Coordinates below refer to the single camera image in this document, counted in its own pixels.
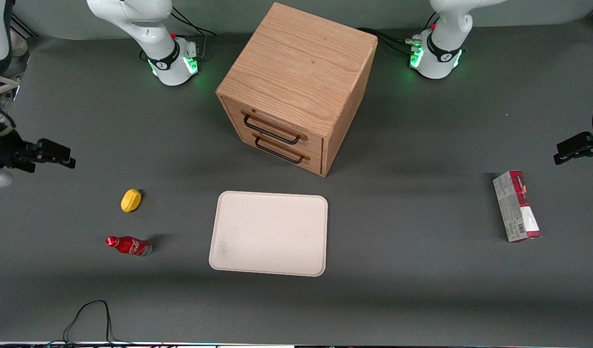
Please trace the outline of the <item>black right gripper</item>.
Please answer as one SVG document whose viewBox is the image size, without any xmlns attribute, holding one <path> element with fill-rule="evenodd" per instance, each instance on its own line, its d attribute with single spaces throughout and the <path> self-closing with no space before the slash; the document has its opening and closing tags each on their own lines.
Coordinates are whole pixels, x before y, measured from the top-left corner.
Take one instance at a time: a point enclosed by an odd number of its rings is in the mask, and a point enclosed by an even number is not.
<svg viewBox="0 0 593 348">
<path fill-rule="evenodd" d="M 0 168 L 16 168 L 27 173 L 33 173 L 36 163 L 52 163 L 67 168 L 75 168 L 77 161 L 71 157 L 68 147 L 55 143 L 49 139 L 39 139 L 38 154 L 35 156 L 36 144 L 24 141 L 15 130 L 0 136 Z"/>
</svg>

